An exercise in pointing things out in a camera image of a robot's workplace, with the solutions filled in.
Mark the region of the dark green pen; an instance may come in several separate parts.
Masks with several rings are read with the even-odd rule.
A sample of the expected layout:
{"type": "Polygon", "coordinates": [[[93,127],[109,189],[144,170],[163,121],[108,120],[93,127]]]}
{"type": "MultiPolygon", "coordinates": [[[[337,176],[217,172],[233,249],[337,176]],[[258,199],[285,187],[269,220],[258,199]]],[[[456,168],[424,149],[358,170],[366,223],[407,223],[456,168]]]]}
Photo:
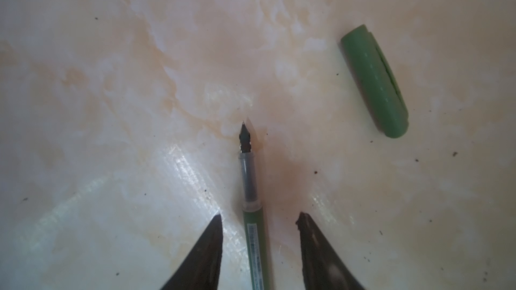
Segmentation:
{"type": "Polygon", "coordinates": [[[258,192],[251,133],[242,124],[239,134],[241,176],[243,182],[243,221],[253,289],[271,288],[267,259],[266,224],[258,192]]]}

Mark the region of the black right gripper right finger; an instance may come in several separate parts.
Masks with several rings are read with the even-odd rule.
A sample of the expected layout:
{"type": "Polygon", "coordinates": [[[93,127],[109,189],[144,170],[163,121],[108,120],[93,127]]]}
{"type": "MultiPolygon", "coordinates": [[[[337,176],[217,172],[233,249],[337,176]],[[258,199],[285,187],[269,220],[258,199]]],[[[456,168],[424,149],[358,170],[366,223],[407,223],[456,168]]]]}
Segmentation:
{"type": "Polygon", "coordinates": [[[364,290],[308,213],[301,212],[296,225],[306,290],[364,290]]]}

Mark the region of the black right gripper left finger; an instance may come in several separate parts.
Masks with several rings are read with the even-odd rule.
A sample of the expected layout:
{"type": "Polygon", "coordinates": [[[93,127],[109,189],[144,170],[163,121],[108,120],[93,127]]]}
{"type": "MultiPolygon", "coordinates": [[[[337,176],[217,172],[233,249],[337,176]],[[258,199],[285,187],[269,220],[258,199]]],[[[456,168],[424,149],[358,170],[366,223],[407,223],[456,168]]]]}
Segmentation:
{"type": "Polygon", "coordinates": [[[216,214],[162,290],[216,290],[223,256],[223,222],[216,214]]]}

